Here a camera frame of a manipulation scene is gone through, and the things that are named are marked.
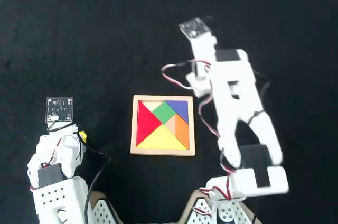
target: yellow triangle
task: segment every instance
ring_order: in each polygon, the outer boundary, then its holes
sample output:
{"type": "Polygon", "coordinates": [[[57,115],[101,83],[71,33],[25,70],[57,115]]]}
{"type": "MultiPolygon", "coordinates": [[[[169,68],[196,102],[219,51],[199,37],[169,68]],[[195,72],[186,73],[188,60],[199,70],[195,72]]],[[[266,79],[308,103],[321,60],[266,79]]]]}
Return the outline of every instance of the yellow triangle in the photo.
{"type": "Polygon", "coordinates": [[[137,148],[186,150],[185,146],[164,125],[160,125],[137,148]]]}

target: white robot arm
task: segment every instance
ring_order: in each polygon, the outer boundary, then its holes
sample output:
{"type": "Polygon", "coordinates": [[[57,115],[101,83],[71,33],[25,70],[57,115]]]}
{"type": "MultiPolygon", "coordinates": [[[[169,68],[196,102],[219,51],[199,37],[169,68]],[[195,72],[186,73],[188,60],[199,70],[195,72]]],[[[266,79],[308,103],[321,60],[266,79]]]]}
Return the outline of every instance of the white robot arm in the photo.
{"type": "Polygon", "coordinates": [[[40,224],[95,223],[88,186],[74,176],[86,151],[86,135],[72,122],[72,105],[72,98],[47,98],[49,134],[40,137],[27,165],[40,224]]]}
{"type": "MultiPolygon", "coordinates": [[[[212,178],[206,189],[220,188],[233,198],[279,194],[288,191],[281,148],[270,120],[264,112],[255,86],[256,79],[244,50],[216,50],[216,37],[200,18],[179,25],[191,42],[196,61],[186,76],[197,97],[210,94],[218,117],[218,146],[235,172],[229,176],[212,178]],[[237,122],[248,123],[260,144],[238,146],[235,130],[237,122]]],[[[210,193],[212,200],[224,199],[218,191],[210,193]]]]}

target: wooden frame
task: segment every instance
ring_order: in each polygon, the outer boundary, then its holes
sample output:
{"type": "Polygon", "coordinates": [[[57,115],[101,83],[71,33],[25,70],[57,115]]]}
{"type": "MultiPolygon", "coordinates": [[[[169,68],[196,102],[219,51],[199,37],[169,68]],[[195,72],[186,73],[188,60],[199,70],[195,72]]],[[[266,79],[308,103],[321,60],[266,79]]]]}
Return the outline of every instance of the wooden frame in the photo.
{"type": "Polygon", "coordinates": [[[150,155],[195,155],[195,136],[194,136],[194,112],[193,99],[191,96],[139,96],[134,95],[133,100],[133,118],[132,118],[132,138],[130,141],[131,154],[150,154],[150,155]],[[137,117],[138,117],[138,102],[142,100],[158,100],[158,101],[187,101],[188,104],[188,126],[189,126],[189,149],[188,150],[168,150],[168,149],[150,149],[137,148],[137,117]]]}

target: black table surface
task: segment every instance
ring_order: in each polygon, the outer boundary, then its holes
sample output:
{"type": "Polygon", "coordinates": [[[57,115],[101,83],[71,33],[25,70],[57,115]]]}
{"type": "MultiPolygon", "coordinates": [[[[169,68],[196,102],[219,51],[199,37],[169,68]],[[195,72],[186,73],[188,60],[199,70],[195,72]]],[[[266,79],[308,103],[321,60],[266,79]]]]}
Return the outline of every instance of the black table surface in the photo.
{"type": "MultiPolygon", "coordinates": [[[[219,46],[246,50],[273,82],[264,105],[290,191],[262,197],[258,218],[334,223],[337,15],[337,0],[0,0],[3,223],[37,223],[26,165],[46,134],[48,96],[73,96],[74,119],[89,143],[113,157],[95,189],[125,223],[178,221],[192,191],[224,175],[217,140],[196,113],[195,157],[129,153],[133,95],[192,95],[159,70],[192,58],[177,25],[196,16],[211,16],[219,46]]],[[[184,80],[188,71],[170,73],[184,80]]],[[[205,116],[216,121],[212,105],[205,116]]],[[[101,164],[87,153],[77,174],[90,183],[101,164]]]]}

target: tangram puzzle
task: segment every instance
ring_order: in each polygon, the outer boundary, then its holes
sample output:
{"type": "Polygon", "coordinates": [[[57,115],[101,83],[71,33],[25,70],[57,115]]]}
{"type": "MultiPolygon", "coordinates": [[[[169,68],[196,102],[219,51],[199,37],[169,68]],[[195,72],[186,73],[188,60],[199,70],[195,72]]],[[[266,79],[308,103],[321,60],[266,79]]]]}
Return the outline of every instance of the tangram puzzle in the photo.
{"type": "Polygon", "coordinates": [[[134,96],[132,154],[195,155],[191,96],[134,96]]]}

